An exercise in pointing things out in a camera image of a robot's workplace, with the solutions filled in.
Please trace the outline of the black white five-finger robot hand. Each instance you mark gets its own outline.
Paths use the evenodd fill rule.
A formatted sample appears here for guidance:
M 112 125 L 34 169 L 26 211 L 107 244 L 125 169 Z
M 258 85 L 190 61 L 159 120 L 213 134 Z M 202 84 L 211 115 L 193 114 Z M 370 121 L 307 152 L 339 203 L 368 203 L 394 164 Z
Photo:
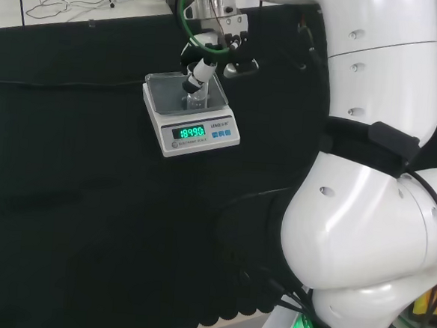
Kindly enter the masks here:
M 259 70 L 246 30 L 235 34 L 210 30 L 196 35 L 191 31 L 187 19 L 183 15 L 179 18 L 183 31 L 189 37 L 180 61 L 187 75 L 182 83 L 185 92 L 195 94 L 201 91 L 219 67 L 227 79 L 251 75 Z

